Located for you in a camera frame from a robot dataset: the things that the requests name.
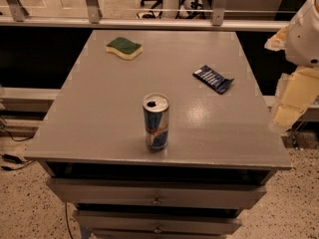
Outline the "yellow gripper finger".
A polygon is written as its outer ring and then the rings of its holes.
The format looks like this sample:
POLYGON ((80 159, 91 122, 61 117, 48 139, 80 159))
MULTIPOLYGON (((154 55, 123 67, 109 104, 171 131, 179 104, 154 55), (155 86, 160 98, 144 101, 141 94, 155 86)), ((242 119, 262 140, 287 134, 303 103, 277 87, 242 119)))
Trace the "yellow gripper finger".
POLYGON ((269 129, 285 133, 319 97, 319 69, 299 66, 291 75, 282 74, 275 92, 269 129))
POLYGON ((286 34, 288 27, 281 28, 276 34, 269 38, 264 44, 264 48, 270 51, 280 51, 286 49, 286 34))

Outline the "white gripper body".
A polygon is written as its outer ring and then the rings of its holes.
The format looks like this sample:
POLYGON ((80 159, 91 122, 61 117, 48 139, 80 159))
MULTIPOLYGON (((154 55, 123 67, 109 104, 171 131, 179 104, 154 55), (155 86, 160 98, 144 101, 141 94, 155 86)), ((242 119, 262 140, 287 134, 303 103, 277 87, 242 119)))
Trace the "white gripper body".
POLYGON ((319 67, 318 0, 307 0, 289 22, 285 56, 298 66, 319 67))

